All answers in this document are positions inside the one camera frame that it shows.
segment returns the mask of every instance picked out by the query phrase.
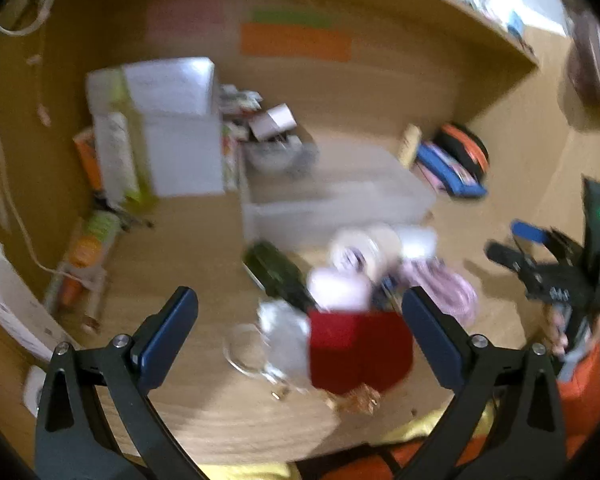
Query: green sticky note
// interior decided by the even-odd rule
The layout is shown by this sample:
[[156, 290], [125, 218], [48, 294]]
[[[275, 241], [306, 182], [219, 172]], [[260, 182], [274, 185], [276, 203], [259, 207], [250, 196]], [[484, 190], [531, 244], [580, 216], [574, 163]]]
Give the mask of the green sticky note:
[[311, 28], [331, 28], [329, 16], [314, 10], [255, 9], [251, 17], [254, 23], [265, 25], [300, 25]]

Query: pink sticky note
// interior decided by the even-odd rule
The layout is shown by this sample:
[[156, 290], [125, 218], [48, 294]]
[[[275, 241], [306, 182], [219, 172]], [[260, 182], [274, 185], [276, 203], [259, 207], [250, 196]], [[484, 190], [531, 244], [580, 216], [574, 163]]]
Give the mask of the pink sticky note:
[[200, 34], [223, 25], [223, 0], [155, 0], [147, 9], [146, 34], [150, 40]]

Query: orange sticky note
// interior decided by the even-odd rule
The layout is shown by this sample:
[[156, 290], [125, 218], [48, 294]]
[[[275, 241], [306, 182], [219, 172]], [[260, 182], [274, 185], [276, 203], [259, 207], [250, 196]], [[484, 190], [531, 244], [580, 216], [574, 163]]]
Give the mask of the orange sticky note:
[[351, 37], [334, 30], [245, 23], [241, 36], [240, 51], [245, 56], [312, 57], [340, 62], [351, 59]]

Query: blue gripper pad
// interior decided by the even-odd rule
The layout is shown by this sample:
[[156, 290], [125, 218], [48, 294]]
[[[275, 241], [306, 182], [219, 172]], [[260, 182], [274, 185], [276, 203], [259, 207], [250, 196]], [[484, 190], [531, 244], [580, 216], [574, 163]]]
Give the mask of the blue gripper pad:
[[419, 286], [404, 293], [402, 318], [440, 386], [457, 394], [464, 386], [465, 373], [472, 359], [467, 333], [452, 316], [440, 312]]
[[138, 328], [130, 355], [141, 393], [146, 395], [162, 385], [197, 318], [196, 293], [180, 286], [160, 312], [146, 318]]
[[549, 240], [547, 231], [521, 220], [511, 222], [511, 233], [519, 238], [544, 245]]

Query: pink scrunchie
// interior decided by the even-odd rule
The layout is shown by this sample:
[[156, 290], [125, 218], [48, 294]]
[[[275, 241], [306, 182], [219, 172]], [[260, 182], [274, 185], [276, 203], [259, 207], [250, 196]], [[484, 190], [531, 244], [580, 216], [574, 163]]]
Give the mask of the pink scrunchie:
[[442, 260], [406, 260], [397, 269], [405, 286], [421, 286], [438, 308], [467, 327], [475, 320], [478, 295], [471, 284]]

